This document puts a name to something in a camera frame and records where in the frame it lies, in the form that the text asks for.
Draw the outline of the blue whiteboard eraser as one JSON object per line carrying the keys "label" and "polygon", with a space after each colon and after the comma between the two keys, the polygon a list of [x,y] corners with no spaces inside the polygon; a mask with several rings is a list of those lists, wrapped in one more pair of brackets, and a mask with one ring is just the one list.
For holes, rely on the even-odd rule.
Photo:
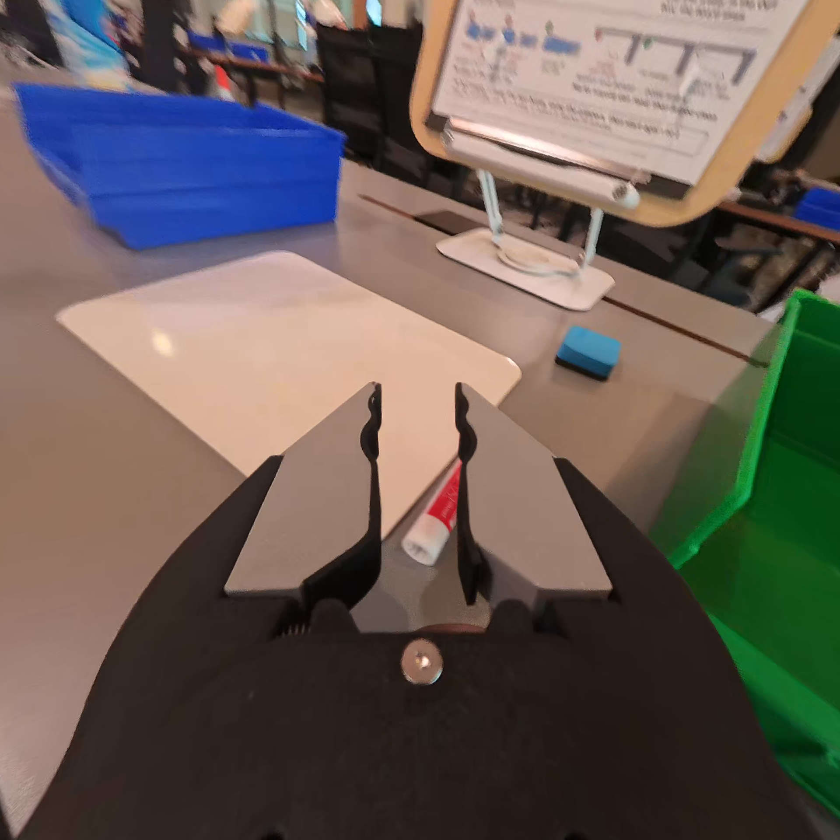
{"label": "blue whiteboard eraser", "polygon": [[620,361],[622,343],[600,332],[572,326],[554,355],[558,366],[599,382],[607,381]]}

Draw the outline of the printed instruction sheet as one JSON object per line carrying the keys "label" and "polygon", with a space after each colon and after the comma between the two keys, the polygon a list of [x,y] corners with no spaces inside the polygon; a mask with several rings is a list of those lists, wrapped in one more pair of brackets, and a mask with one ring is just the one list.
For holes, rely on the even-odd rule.
{"label": "printed instruction sheet", "polygon": [[808,4],[458,2],[432,112],[694,186]]}

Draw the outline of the black mesh office chair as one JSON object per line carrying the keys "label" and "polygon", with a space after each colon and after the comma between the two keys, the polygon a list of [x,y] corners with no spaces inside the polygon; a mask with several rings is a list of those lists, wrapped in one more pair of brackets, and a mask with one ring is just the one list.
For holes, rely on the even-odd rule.
{"label": "black mesh office chair", "polygon": [[422,28],[373,25],[367,29],[316,24],[325,123],[345,136],[345,153],[379,171],[385,150],[383,100],[374,48],[384,47],[414,70]]}

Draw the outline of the green plastic bin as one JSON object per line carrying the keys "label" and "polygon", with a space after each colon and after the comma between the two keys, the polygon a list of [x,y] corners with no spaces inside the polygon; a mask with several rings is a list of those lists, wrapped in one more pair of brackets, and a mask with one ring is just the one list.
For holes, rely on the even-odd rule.
{"label": "green plastic bin", "polygon": [[839,308],[798,290],[711,405],[649,537],[775,757],[839,814]]}

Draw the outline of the white blue wipes canister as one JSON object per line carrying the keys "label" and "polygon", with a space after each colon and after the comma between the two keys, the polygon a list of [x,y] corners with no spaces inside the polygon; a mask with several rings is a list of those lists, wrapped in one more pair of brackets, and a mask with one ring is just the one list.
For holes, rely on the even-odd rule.
{"label": "white blue wipes canister", "polygon": [[108,2],[43,1],[41,5],[65,68],[77,83],[105,91],[131,88]]}

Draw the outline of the red dry erase marker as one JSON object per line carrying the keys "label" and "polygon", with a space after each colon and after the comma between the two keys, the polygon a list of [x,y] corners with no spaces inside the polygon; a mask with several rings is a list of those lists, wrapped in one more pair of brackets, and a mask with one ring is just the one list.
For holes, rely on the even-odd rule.
{"label": "red dry erase marker", "polygon": [[455,531],[461,468],[457,458],[402,539],[402,551],[417,564],[434,566]]}

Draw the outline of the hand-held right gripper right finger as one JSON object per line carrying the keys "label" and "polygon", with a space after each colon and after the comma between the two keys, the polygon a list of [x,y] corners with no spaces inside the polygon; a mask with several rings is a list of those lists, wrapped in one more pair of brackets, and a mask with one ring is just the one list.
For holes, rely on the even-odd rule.
{"label": "hand-held right gripper right finger", "polygon": [[455,387],[458,579],[467,604],[606,598],[603,562],[553,453],[470,385]]}

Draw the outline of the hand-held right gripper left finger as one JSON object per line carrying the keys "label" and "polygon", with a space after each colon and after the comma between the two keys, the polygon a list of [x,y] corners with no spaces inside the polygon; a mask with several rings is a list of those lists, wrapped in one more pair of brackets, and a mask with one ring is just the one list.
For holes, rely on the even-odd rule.
{"label": "hand-held right gripper left finger", "polygon": [[224,587],[300,607],[354,607],[382,567],[378,434],[382,387],[368,383],[292,444]]}

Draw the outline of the small blue storage bin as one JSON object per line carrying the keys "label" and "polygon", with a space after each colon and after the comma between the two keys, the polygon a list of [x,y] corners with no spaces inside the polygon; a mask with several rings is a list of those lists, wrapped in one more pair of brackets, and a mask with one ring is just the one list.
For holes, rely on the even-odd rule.
{"label": "small blue storage bin", "polygon": [[835,232],[839,231],[839,191],[814,186],[798,202],[793,219]]}

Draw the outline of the blue plastic bin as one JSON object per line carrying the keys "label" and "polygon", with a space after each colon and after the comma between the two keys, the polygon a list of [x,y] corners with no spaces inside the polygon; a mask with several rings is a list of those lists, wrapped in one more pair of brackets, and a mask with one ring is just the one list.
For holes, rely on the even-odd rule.
{"label": "blue plastic bin", "polygon": [[28,146],[133,250],[332,222],[342,132],[257,104],[17,82]]}

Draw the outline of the instruction sheet on stand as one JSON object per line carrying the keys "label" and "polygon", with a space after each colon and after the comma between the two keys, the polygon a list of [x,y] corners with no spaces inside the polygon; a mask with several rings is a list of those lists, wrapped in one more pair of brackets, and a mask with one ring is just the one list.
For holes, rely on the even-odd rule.
{"label": "instruction sheet on stand", "polygon": [[[561,308],[587,312],[614,286],[592,264],[605,214],[648,227],[688,223],[728,197],[771,134],[783,107],[808,77],[838,30],[839,6],[804,1],[807,8],[719,146],[699,181],[683,185],[606,164],[564,149],[537,148],[537,141],[505,134],[432,112],[448,34],[458,2],[428,2],[410,100],[413,132],[425,151],[477,173],[487,227],[438,244],[440,253]],[[562,256],[503,229],[495,179],[589,207],[591,222],[583,253]]]}

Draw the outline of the white whiteboard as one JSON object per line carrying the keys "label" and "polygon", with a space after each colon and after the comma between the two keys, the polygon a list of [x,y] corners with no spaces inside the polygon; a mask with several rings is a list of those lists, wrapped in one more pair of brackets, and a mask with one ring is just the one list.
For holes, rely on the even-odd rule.
{"label": "white whiteboard", "polygon": [[244,475],[381,384],[387,537],[456,456],[455,385],[498,406],[506,355],[287,251],[77,303],[57,322]]}

